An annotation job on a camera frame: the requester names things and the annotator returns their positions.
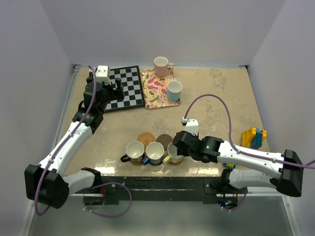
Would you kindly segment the black mug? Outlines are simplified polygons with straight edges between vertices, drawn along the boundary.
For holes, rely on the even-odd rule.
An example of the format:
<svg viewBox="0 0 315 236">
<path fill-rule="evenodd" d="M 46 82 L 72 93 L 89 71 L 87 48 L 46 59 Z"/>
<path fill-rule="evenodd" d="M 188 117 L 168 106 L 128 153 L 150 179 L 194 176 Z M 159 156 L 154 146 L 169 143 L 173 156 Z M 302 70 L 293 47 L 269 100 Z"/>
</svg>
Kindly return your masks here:
<svg viewBox="0 0 315 236">
<path fill-rule="evenodd" d="M 143 161 L 145 156 L 144 145 L 139 141 L 132 141 L 126 146 L 126 153 L 120 158 L 122 162 L 133 162 Z"/>
</svg>

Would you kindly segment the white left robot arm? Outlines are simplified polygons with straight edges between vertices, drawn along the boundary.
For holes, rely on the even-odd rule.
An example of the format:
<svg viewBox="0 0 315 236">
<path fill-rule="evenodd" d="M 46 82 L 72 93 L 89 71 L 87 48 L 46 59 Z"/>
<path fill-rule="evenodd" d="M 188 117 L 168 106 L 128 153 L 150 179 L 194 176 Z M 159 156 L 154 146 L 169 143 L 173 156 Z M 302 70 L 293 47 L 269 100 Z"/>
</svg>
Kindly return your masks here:
<svg viewBox="0 0 315 236">
<path fill-rule="evenodd" d="M 100 172 L 92 168 L 82 168 L 79 172 L 66 176 L 70 162 L 103 121 L 107 104 L 124 99 L 124 87 L 120 79 L 109 85 L 87 79 L 84 99 L 66 134 L 57 146 L 37 165 L 25 169 L 26 195 L 30 200 L 59 209 L 69 195 L 83 189 L 91 193 L 102 187 Z"/>
</svg>

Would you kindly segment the light wooden coaster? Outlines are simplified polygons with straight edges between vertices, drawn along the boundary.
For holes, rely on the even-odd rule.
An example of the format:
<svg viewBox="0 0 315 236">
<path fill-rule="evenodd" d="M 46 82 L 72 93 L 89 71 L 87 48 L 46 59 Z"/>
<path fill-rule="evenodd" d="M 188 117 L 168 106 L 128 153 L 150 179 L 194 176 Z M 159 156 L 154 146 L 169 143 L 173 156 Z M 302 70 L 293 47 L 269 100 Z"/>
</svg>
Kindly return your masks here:
<svg viewBox="0 0 315 236">
<path fill-rule="evenodd" d="M 143 165 L 143 164 L 142 164 L 142 161 L 140 161 L 140 162 L 133 162 L 132 160 L 130 160 L 130 163 L 131 163 L 132 165 L 134 165 L 134 166 L 141 166 L 141 165 Z"/>
</svg>

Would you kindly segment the dark wooden coaster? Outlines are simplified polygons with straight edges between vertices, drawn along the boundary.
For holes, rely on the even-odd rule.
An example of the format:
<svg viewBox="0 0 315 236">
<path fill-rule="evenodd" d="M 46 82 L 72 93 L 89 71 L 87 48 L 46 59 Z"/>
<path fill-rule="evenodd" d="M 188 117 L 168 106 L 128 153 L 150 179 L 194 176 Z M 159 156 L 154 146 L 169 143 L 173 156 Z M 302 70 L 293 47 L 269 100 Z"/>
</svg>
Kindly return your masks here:
<svg viewBox="0 0 315 236">
<path fill-rule="evenodd" d="M 162 144 L 163 148 L 167 150 L 167 147 L 172 143 L 173 138 L 168 134 L 161 134 L 157 137 L 156 142 Z"/>
</svg>

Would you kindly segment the pink mug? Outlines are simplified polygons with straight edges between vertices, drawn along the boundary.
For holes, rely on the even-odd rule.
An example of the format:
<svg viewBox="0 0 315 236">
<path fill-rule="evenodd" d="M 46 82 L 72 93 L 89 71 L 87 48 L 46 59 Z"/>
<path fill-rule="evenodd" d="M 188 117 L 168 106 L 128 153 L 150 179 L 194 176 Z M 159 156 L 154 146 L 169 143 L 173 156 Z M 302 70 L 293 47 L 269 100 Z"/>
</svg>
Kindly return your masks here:
<svg viewBox="0 0 315 236">
<path fill-rule="evenodd" d="M 169 62 L 166 57 L 156 57 L 154 59 L 154 71 L 159 78 L 165 77 L 174 69 L 174 64 Z"/>
</svg>

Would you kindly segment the light green mug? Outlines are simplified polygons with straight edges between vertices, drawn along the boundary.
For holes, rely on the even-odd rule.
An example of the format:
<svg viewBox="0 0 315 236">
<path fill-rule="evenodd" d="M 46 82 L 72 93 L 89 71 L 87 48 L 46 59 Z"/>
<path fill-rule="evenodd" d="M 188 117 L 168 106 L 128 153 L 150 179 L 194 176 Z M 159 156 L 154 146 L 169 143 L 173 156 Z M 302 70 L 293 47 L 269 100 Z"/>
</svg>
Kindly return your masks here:
<svg viewBox="0 0 315 236">
<path fill-rule="evenodd" d="M 177 148 L 170 143 L 167 147 L 167 156 L 163 159 L 163 163 L 178 162 L 183 159 L 182 155 L 177 153 Z"/>
</svg>

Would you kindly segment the dark walnut coaster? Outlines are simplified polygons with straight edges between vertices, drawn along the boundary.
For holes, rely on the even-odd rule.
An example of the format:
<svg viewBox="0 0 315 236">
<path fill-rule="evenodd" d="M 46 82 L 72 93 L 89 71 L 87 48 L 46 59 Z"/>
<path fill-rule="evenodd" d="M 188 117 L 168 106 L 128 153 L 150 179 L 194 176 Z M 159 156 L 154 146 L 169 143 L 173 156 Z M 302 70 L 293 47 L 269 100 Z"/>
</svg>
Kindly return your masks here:
<svg viewBox="0 0 315 236">
<path fill-rule="evenodd" d="M 152 166 L 159 166 L 159 165 L 161 165 L 162 164 L 162 162 L 160 162 L 160 163 L 150 163 L 150 165 L 152 165 Z"/>
</svg>

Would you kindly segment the orange wooden coaster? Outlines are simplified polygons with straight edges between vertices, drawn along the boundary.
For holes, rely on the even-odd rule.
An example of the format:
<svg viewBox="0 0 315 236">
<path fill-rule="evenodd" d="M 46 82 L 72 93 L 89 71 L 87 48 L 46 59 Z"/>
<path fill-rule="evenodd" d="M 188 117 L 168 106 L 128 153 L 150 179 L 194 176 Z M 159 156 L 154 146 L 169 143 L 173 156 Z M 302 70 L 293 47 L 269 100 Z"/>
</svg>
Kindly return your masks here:
<svg viewBox="0 0 315 236">
<path fill-rule="evenodd" d="M 180 165 L 182 163 L 183 159 L 178 161 L 178 162 L 169 162 L 170 165 L 173 165 L 173 166 L 177 166 L 177 165 Z"/>
</svg>

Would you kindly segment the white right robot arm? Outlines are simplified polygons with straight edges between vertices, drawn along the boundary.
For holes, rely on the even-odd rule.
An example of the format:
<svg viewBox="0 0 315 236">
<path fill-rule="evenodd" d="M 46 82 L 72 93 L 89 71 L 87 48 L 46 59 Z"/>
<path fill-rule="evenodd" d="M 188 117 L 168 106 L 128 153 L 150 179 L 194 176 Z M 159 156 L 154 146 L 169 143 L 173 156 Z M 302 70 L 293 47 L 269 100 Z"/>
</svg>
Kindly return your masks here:
<svg viewBox="0 0 315 236">
<path fill-rule="evenodd" d="M 270 187 L 287 196 L 302 195 L 304 170 L 299 156 L 292 150 L 272 153 L 233 147 L 223 139 L 206 136 L 200 140 L 187 131 L 178 132 L 172 143 L 180 155 L 190 156 L 196 161 L 246 167 L 246 171 L 231 171 L 229 176 L 219 181 L 219 187 L 224 193 L 231 193 L 235 188 Z"/>
</svg>

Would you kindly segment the light blue mug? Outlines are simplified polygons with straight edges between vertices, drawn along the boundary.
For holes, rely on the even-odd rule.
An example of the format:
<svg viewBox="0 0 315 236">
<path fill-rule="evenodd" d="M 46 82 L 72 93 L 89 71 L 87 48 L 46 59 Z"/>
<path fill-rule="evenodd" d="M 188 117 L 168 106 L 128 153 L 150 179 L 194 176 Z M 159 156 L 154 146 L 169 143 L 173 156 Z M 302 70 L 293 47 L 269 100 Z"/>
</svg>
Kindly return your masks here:
<svg viewBox="0 0 315 236">
<path fill-rule="evenodd" d="M 177 81 L 173 80 L 167 85 L 167 98 L 170 102 L 177 102 L 183 90 L 183 85 Z"/>
</svg>

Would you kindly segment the dark blue mug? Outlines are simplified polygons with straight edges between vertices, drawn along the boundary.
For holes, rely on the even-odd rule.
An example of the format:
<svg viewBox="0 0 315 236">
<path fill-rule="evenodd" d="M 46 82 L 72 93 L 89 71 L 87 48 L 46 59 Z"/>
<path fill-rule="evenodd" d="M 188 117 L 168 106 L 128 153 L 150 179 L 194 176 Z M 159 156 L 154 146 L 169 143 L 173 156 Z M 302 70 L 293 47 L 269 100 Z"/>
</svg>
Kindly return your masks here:
<svg viewBox="0 0 315 236">
<path fill-rule="evenodd" d="M 163 161 L 164 155 L 164 148 L 162 144 L 158 142 L 150 143 L 145 150 L 146 157 L 143 159 L 142 164 L 147 165 L 150 163 L 160 163 Z"/>
</svg>

